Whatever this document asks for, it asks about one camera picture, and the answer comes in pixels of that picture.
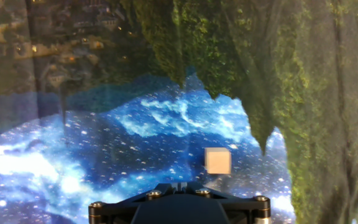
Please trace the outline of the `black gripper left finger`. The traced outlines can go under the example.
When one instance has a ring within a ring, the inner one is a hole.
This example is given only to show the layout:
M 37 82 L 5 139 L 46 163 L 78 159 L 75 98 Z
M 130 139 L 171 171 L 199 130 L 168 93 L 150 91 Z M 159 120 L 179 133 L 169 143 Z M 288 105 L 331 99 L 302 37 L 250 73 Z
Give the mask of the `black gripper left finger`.
M 153 189 L 119 203 L 93 202 L 88 205 L 89 224 L 130 224 L 141 205 L 161 196 L 161 190 Z

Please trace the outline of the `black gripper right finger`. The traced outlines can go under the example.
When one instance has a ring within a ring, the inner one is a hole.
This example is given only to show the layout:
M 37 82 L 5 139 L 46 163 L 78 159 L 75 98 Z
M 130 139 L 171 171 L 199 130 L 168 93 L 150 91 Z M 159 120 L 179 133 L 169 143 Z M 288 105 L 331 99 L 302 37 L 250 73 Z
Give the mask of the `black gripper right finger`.
M 207 188 L 197 189 L 196 195 L 211 198 L 220 204 L 231 224 L 272 223 L 270 199 L 266 196 L 240 198 Z

